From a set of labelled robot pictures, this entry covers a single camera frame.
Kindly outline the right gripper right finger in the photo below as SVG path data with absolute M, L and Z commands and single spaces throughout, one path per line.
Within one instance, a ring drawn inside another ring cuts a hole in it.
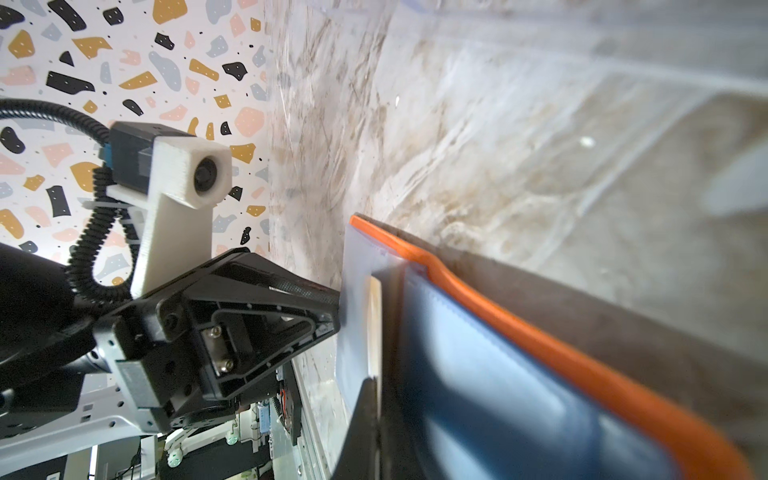
M 380 478 L 425 480 L 408 426 L 392 388 L 382 387 L 379 418 Z

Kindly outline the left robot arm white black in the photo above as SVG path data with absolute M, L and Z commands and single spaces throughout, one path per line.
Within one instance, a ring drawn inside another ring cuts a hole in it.
M 245 248 L 130 301 L 91 303 L 62 265 L 1 250 L 1 471 L 129 437 L 214 427 L 274 396 L 336 334 L 340 295 Z

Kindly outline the gold card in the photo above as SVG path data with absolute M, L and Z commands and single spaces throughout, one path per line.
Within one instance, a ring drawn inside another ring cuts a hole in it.
M 371 378 L 380 378 L 382 375 L 383 358 L 383 301 L 381 282 L 374 276 L 370 276 L 368 279 L 368 297 L 365 320 L 368 376 Z

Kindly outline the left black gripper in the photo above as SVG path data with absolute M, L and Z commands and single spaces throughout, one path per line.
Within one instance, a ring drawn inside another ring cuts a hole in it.
M 95 337 L 141 430 L 212 428 L 340 329 L 340 293 L 232 249 L 104 316 Z

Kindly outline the orange card holder wallet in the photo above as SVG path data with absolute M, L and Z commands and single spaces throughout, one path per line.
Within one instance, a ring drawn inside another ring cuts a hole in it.
M 346 228 L 336 378 L 368 376 L 368 279 L 382 285 L 382 387 L 426 479 L 749 479 L 695 415 L 530 325 L 435 255 L 361 216 Z

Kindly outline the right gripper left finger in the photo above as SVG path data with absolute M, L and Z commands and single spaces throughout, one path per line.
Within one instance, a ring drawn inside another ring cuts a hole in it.
M 360 388 L 333 480 L 379 478 L 379 400 L 377 379 L 366 378 Z

